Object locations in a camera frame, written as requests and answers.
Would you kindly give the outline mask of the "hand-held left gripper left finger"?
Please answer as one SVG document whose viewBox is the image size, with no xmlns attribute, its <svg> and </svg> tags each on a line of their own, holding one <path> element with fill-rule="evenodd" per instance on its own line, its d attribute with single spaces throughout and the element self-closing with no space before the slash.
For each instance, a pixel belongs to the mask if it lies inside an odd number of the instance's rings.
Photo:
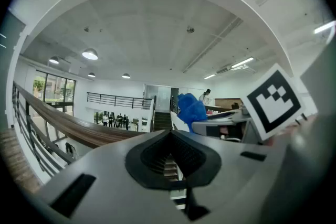
<svg viewBox="0 0 336 224">
<path fill-rule="evenodd" d="M 165 190 L 147 189 L 127 172 L 125 158 L 134 146 L 158 133 L 145 133 L 97 147 L 62 170 L 37 193 L 51 205 L 81 174 L 95 177 L 67 221 L 74 224 L 190 224 Z"/>
</svg>

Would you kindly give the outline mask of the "blue cloth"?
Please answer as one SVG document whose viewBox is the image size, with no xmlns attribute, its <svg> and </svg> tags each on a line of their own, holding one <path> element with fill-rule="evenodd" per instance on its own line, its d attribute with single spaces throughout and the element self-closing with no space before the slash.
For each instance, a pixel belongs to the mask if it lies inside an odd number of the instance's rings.
<svg viewBox="0 0 336 224">
<path fill-rule="evenodd" d="M 177 117 L 187 124 L 190 133 L 194 133 L 192 124 L 207 120 L 205 105 L 191 93 L 181 93 L 177 98 L 180 110 Z"/>
</svg>

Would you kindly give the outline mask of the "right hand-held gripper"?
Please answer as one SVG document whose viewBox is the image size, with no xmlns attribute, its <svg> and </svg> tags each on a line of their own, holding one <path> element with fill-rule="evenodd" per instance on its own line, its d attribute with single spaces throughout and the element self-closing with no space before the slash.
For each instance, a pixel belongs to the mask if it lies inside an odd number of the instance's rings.
<svg viewBox="0 0 336 224">
<path fill-rule="evenodd" d="M 268 140 L 296 120 L 317 114 L 308 93 L 300 93 L 279 64 L 274 64 L 259 79 L 242 91 L 240 97 L 251 116 L 262 142 Z M 192 123 L 194 133 L 227 141 L 241 141 L 244 120 L 225 118 Z"/>
</svg>

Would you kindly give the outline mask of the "dark wooden staircase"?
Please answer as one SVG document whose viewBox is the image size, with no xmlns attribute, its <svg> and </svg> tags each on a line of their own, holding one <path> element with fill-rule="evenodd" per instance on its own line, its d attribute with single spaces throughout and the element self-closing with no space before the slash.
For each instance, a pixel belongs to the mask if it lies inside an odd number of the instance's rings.
<svg viewBox="0 0 336 224">
<path fill-rule="evenodd" d="M 153 131 L 170 130 L 172 128 L 172 120 L 170 112 L 155 112 Z"/>
</svg>

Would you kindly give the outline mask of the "wooden railing with black bars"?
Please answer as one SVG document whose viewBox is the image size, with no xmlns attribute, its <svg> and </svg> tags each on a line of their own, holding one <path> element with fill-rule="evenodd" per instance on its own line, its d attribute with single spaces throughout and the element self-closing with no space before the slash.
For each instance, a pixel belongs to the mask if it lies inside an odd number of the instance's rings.
<svg viewBox="0 0 336 224">
<path fill-rule="evenodd" d="M 37 99 L 17 83 L 13 83 L 12 105 L 17 135 L 23 139 L 26 156 L 42 182 L 75 161 L 56 144 L 62 139 L 70 138 L 89 148 L 97 148 L 142 134 L 104 127 L 67 115 Z"/>
</svg>

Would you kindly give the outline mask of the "black railing with wooden handrail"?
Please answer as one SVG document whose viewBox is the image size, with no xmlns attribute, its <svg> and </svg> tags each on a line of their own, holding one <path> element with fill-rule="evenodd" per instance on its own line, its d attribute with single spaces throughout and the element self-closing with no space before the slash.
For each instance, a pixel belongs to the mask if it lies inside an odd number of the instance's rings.
<svg viewBox="0 0 336 224">
<path fill-rule="evenodd" d="M 178 115 L 180 112 L 178 101 L 179 100 L 177 96 L 172 96 L 170 99 L 170 111 L 174 112 L 176 115 Z"/>
</svg>

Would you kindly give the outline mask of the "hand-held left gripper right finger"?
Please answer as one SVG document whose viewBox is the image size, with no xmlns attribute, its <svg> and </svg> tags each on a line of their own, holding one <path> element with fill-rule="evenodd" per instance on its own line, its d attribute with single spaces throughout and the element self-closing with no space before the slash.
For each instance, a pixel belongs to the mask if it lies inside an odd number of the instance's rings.
<svg viewBox="0 0 336 224">
<path fill-rule="evenodd" d="M 273 146 L 225 142 L 174 131 L 214 150 L 221 167 L 205 186 L 188 190 L 186 208 L 199 218 L 176 211 L 172 224 L 279 224 L 290 218 L 288 151 L 290 135 L 275 138 Z"/>
</svg>

